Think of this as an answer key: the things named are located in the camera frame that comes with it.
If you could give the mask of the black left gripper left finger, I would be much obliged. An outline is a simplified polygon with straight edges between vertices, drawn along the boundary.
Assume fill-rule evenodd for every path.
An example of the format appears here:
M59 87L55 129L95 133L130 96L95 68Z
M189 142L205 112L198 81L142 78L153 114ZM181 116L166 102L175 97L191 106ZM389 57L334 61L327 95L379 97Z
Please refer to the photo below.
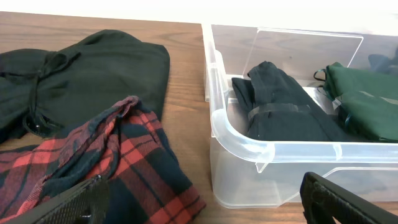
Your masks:
M97 175L6 223L102 224L108 207L108 181Z

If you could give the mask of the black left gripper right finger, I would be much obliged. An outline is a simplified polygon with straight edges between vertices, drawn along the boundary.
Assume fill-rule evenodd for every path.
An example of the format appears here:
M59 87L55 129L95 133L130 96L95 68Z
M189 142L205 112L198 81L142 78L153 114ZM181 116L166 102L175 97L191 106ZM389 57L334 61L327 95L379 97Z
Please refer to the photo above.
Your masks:
M314 172L304 174L300 198L308 224L397 224L397 215Z

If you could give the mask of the red navy plaid shirt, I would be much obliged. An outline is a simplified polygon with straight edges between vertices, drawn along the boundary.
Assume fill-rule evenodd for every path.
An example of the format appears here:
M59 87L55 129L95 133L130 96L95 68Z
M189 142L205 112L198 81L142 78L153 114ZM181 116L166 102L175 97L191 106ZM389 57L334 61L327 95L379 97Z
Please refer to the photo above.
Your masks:
M109 184L106 223L189 223L205 208L157 116L129 96L39 145L1 152L1 221L94 176Z

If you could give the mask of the black cloth with band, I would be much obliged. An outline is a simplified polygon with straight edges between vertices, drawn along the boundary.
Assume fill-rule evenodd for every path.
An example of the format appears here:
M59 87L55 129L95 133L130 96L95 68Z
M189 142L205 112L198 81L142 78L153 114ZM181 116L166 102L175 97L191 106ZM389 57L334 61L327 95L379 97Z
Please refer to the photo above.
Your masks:
M240 107L248 118L246 136L260 141L351 141L299 83L271 62L232 78Z

